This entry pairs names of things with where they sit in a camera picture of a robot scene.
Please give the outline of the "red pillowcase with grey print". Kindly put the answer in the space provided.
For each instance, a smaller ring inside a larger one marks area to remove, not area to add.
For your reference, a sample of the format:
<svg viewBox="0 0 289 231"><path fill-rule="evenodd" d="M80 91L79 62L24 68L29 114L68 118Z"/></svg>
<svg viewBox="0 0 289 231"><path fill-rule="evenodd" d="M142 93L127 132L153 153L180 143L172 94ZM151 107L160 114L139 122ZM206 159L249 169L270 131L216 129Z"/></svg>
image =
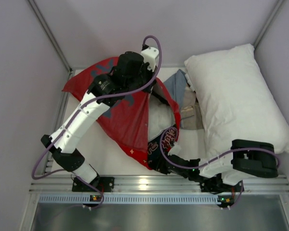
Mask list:
<svg viewBox="0 0 289 231"><path fill-rule="evenodd" d="M109 73L117 65L118 57L102 60L79 74L72 77L65 84L63 91L71 93L81 101L89 85L100 74ZM160 145L164 144L164 151L170 149L170 142L176 141L174 131L169 133L165 141L160 141L164 129L161 128L155 138L149 138L149 129L157 128L160 122L156 119L162 114L153 109L153 101L158 96L143 91L126 95L97 119L97 123L104 132L114 140L130 157L138 161L149 170L165 172ZM149 114L157 112L153 117L153 124L149 124Z"/></svg>

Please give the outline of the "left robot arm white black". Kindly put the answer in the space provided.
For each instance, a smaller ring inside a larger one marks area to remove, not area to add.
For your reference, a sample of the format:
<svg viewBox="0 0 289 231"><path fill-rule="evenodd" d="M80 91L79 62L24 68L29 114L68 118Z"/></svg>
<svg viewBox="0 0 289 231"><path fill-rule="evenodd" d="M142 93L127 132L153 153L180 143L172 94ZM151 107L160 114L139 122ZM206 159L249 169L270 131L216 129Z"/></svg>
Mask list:
<svg viewBox="0 0 289 231"><path fill-rule="evenodd" d="M127 51L117 65L94 77L78 107L62 126L41 142L65 171L73 173L84 185L95 188L100 180L97 171L85 160L77 144L92 124L117 101L140 90L148 90L161 65L161 50L148 47L140 53Z"/></svg>

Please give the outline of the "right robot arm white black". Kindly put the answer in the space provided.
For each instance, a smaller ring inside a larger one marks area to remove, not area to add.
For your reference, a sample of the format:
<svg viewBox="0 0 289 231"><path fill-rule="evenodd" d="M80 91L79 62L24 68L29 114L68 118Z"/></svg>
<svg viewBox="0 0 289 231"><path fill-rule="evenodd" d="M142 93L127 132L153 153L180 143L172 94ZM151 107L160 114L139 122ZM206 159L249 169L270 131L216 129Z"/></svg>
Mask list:
<svg viewBox="0 0 289 231"><path fill-rule="evenodd" d="M171 143L161 154L170 173L200 184L202 192L221 193L238 187L251 177L271 179L278 176L280 165L274 146L265 142L233 140L231 149L207 161L184 160L176 155L178 150Z"/></svg>

